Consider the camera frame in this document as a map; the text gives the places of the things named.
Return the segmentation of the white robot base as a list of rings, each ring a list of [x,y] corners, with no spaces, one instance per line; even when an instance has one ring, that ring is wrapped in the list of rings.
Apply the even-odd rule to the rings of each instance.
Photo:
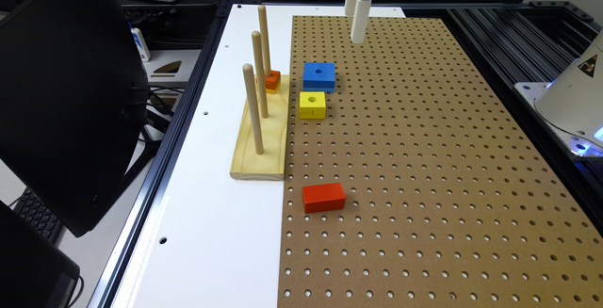
[[[514,85],[570,154],[602,155],[602,36],[555,80]]]

